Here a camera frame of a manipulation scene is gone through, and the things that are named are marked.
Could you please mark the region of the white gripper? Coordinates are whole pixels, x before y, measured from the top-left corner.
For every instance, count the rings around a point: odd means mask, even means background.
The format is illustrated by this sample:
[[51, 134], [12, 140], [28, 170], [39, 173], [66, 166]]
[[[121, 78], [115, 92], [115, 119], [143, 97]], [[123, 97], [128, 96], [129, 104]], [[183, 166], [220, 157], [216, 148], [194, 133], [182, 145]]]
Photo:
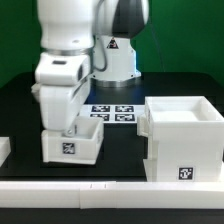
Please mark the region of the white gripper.
[[90, 93], [90, 57], [42, 53], [31, 91], [47, 130], [75, 136], [74, 120]]

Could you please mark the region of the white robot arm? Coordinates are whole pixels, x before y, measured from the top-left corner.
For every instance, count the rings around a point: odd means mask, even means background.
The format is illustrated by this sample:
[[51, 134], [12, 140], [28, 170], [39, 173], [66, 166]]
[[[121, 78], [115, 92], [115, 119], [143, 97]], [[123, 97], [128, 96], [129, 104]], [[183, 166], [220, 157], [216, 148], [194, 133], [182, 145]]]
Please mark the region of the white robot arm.
[[41, 47], [35, 81], [43, 126], [69, 132], [90, 92], [95, 40], [131, 39], [148, 22], [148, 0], [37, 0]]

